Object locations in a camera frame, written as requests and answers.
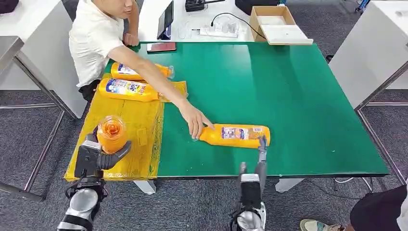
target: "gray carpet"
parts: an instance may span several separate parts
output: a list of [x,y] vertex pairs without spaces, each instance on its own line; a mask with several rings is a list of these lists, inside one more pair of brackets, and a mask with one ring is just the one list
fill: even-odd
[[[75,0],[63,1],[71,16]],[[289,0],[288,6],[303,31],[314,38],[323,54],[338,49],[359,15],[355,2],[347,0]],[[405,91],[387,91],[379,100],[406,100]],[[43,103],[46,98],[36,91],[0,91],[0,104]],[[391,155],[405,175],[408,144],[407,108],[375,107],[364,110]],[[58,109],[0,110],[0,180],[23,187],[40,153]],[[0,192],[1,231],[54,230],[68,206],[63,175],[83,119],[64,117],[49,154],[45,159],[33,192],[46,195],[41,203],[31,202]],[[332,179],[308,179],[285,193],[274,189],[277,180],[268,180],[264,194],[267,205],[268,231],[299,230],[303,218],[319,219],[329,224],[347,224],[356,199],[368,192],[361,179],[336,184]],[[374,191],[381,192],[399,185],[391,174],[373,179]],[[97,216],[97,231],[157,231],[227,229],[229,213],[235,208],[238,191],[233,180],[158,180],[157,193],[143,194],[132,182],[109,182],[110,195]]]

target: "cardboard box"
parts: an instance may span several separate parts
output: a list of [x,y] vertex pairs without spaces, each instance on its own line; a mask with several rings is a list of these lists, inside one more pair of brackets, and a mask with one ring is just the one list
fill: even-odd
[[286,6],[254,6],[249,24],[262,36],[251,30],[254,41],[268,41],[270,45],[310,45],[309,39],[296,25]]

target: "power strip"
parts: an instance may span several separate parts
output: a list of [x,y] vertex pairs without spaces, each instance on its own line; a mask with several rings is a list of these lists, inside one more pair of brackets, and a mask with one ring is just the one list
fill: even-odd
[[217,31],[214,29],[210,29],[208,26],[204,26],[200,28],[200,35],[203,36],[212,36],[212,37],[223,37],[223,38],[233,38],[236,39],[238,37],[238,33],[231,33],[231,32],[222,32]]

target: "man's left hand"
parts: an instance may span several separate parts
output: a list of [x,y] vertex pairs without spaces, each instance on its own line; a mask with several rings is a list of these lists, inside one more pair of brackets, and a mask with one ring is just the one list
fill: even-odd
[[123,36],[123,42],[126,46],[137,46],[139,45],[139,38],[137,35],[126,33]]

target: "man's right arm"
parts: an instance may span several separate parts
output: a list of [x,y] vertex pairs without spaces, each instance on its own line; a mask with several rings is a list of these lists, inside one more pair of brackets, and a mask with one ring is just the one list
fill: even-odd
[[214,128],[213,124],[204,116],[204,114],[190,104],[190,102],[162,74],[155,64],[140,57],[126,46],[113,48],[108,53],[108,57],[135,70],[156,91],[162,93],[167,99],[169,99],[180,110],[181,115],[189,125],[189,131],[193,138],[200,137],[204,127],[203,123]]

